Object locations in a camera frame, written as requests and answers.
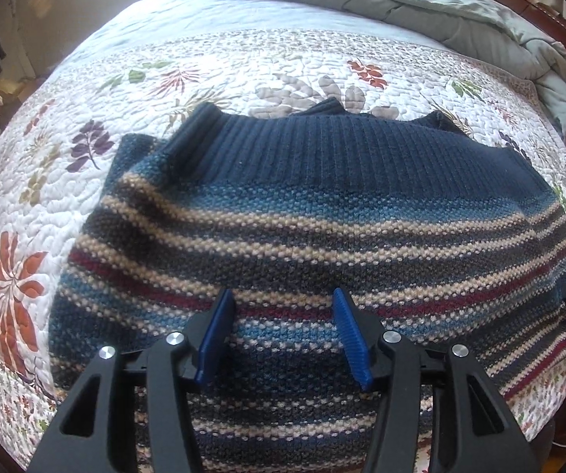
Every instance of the blue rubber fingertip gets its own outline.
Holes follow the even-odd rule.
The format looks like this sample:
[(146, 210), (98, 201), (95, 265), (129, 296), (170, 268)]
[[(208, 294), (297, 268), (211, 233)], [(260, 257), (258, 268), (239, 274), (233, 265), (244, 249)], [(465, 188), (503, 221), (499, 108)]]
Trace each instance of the blue rubber fingertip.
[(353, 378), (360, 383), (363, 391), (368, 391), (373, 382), (370, 374), (370, 354), (366, 340), (357, 327), (353, 312), (348, 306), (347, 296), (340, 288), (333, 292), (331, 307)]
[(225, 290), (198, 351), (198, 371), (194, 380), (199, 386), (209, 384), (217, 374), (219, 362), (226, 349), (226, 337), (230, 336), (232, 331), (234, 315), (234, 297), (230, 290)]

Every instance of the maroon stripe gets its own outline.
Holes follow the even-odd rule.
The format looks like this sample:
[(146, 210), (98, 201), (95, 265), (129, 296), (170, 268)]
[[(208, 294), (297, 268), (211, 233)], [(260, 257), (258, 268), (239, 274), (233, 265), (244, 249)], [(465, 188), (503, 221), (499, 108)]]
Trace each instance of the maroon stripe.
[[(430, 314), (449, 313), (474, 305), (482, 305), (496, 300), (527, 284), (534, 278), (547, 273), (565, 257), (566, 248), (560, 251), (550, 262), (536, 268), (529, 274), (489, 290), (476, 291), (464, 296), (458, 295), (449, 300), (430, 300), (410, 305), (380, 306), (374, 309), (373, 312), (382, 318), (424, 317)], [(151, 302), (174, 306), (188, 311), (206, 311), (213, 302), (213, 300), (204, 297), (177, 294), (167, 289), (153, 286), (149, 282), (135, 279), (125, 274), (122, 270), (93, 258), (81, 249), (73, 248), (68, 261), (115, 286), (126, 289), (133, 296), (144, 298)], [(303, 306), (263, 306), (253, 303), (242, 303), (237, 305), (237, 316), (239, 318), (264, 318), (266, 320), (328, 321), (332, 319), (332, 312), (330, 306), (306, 308)]]
[(504, 394), (505, 399), (510, 400), (517, 393), (519, 393), (525, 387), (531, 384), (535, 378), (537, 378), (542, 372), (544, 372), (547, 368), (549, 368), (550, 365), (552, 365), (552, 363), (561, 353), (561, 351), (565, 349), (566, 349), (566, 339), (563, 340), (561, 343), (557, 344), (554, 350), (544, 358), (544, 360), (539, 364), (537, 368), (530, 371), (520, 382), (514, 385), (514, 387), (512, 387), (510, 390), (506, 391), (506, 393)]

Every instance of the metal pin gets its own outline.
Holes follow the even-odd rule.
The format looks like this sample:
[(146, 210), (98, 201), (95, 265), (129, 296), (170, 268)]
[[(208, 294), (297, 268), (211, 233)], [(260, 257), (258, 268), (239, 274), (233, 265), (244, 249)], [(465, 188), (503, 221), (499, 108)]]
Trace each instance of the metal pin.
[(101, 347), (101, 350), (99, 350), (99, 357), (101, 359), (110, 359), (114, 357), (115, 353), (116, 353), (116, 349), (108, 345), (105, 347)]
[(458, 358), (463, 358), (469, 354), (469, 349), (460, 343), (451, 347), (451, 353)]
[(167, 343), (169, 345), (179, 345), (184, 341), (184, 334), (181, 332), (172, 332), (171, 334), (167, 335)]
[(386, 343), (399, 343), (399, 341), (401, 341), (401, 334), (395, 330), (387, 330), (382, 338)]

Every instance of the folded sweater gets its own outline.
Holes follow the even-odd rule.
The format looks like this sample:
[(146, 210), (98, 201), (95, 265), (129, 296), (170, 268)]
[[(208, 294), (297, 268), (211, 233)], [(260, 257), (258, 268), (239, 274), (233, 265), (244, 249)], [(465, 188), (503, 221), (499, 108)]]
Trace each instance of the folded sweater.
[[(413, 341), (460, 338), (509, 398), (566, 355), (564, 281), (556, 194), (441, 113), (391, 121), (328, 99), (256, 119), (202, 104), (169, 140), (121, 141), (61, 276), (52, 372), (66, 391), (101, 346), (148, 347), (230, 288), (228, 360), (189, 400), (205, 467), (353, 469), (379, 397), (351, 377), (336, 287)], [(430, 424), (423, 410), (423, 437)], [(139, 445), (144, 461), (144, 432)]]

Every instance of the blanket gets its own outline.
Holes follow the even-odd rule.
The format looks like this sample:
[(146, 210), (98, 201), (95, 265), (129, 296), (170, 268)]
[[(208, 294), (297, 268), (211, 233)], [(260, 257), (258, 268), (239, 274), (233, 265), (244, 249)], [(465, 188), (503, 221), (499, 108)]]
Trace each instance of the blanket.
[(356, 13), (425, 34), (531, 80), (566, 143), (566, 49), (493, 0), (285, 0)]

